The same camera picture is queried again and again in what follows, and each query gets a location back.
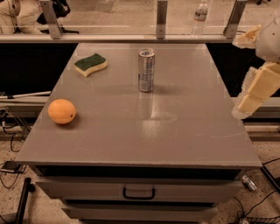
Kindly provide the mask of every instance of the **can lid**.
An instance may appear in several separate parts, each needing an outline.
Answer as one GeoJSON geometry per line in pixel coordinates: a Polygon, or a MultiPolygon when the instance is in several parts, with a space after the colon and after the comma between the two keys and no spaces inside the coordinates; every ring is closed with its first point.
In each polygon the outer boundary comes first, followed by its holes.
{"type": "Polygon", "coordinates": [[[152,57],[155,55],[155,51],[151,48],[141,49],[139,55],[142,57],[152,57]]]}

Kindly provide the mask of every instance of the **scrub pad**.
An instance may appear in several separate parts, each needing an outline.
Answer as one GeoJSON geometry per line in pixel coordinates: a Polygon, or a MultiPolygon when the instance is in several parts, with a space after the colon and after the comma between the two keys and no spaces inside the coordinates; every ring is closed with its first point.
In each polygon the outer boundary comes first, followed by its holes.
{"type": "Polygon", "coordinates": [[[76,71],[87,77],[89,74],[102,70],[107,66],[107,61],[98,53],[75,62],[76,71]]]}

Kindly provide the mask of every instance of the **wire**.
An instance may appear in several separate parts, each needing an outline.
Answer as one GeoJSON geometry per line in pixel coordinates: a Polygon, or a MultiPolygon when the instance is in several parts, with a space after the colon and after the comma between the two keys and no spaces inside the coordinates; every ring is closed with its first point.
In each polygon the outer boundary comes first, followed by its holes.
{"type": "Polygon", "coordinates": [[[0,214],[0,219],[1,219],[4,223],[13,223],[13,222],[9,222],[9,221],[5,220],[1,214],[0,214]]]}
{"type": "Polygon", "coordinates": [[[26,170],[26,168],[27,168],[27,165],[24,165],[23,167],[24,167],[24,169],[21,170],[21,171],[19,171],[20,173],[25,173],[25,170],[26,170]]]}
{"type": "Polygon", "coordinates": [[[255,207],[261,205],[272,193],[276,193],[276,192],[277,192],[277,191],[270,192],[270,193],[269,193],[267,196],[265,196],[264,199],[262,199],[259,203],[257,203],[256,205],[252,206],[251,209],[250,209],[247,213],[245,213],[245,216],[249,215],[255,207]]]}
{"type": "Polygon", "coordinates": [[[8,189],[8,190],[10,190],[10,189],[16,184],[17,179],[18,179],[18,176],[19,176],[20,173],[21,173],[21,172],[19,172],[19,173],[17,174],[17,176],[16,176],[14,182],[13,182],[10,186],[7,186],[7,185],[3,182],[2,178],[0,177],[0,181],[1,181],[2,185],[3,185],[3,187],[6,188],[6,189],[8,189]]]}
{"type": "Polygon", "coordinates": [[[12,141],[13,141],[14,136],[16,135],[16,133],[15,133],[15,132],[11,132],[11,133],[7,132],[7,131],[6,131],[6,127],[4,127],[4,126],[2,126],[2,128],[3,128],[3,132],[4,132],[5,134],[11,135],[11,138],[10,138],[10,150],[11,150],[12,152],[19,152],[20,150],[13,150],[13,148],[12,148],[12,141]]]}
{"type": "Polygon", "coordinates": [[[241,210],[242,210],[242,215],[244,215],[245,212],[244,212],[244,207],[243,207],[242,203],[241,203],[236,197],[234,197],[234,199],[237,200],[237,201],[239,202],[239,204],[240,204],[240,206],[241,206],[241,210]]]}
{"type": "Polygon", "coordinates": [[[264,164],[262,164],[262,165],[270,164],[270,163],[272,163],[272,162],[274,162],[274,161],[277,161],[277,160],[280,160],[280,157],[275,158],[275,159],[272,159],[272,160],[270,160],[269,162],[266,162],[266,163],[264,163],[264,164]]]}
{"type": "Polygon", "coordinates": [[[10,129],[13,129],[13,128],[15,128],[15,127],[17,127],[16,124],[14,124],[14,125],[12,125],[12,126],[5,126],[5,129],[6,129],[6,130],[10,130],[10,129]]]}

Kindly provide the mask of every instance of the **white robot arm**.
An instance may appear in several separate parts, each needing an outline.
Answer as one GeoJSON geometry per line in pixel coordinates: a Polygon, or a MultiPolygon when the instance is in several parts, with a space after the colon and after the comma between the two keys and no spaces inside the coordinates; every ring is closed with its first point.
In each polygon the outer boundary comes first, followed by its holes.
{"type": "Polygon", "coordinates": [[[280,88],[280,7],[262,26],[241,35],[234,45],[239,43],[244,47],[246,39],[248,46],[254,46],[255,54],[266,62],[259,69],[251,67],[247,72],[232,111],[236,119],[251,116],[280,88]]]}

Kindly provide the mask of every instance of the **soda can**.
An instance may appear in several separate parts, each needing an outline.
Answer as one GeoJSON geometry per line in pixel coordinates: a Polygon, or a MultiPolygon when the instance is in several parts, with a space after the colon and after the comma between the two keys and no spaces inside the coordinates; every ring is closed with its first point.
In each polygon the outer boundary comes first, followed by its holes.
{"type": "Polygon", "coordinates": [[[151,92],[154,85],[155,51],[142,49],[138,54],[138,87],[142,92],[151,92]]]}
{"type": "Polygon", "coordinates": [[[241,181],[251,192],[257,189],[255,183],[247,175],[244,175],[241,181]]]}

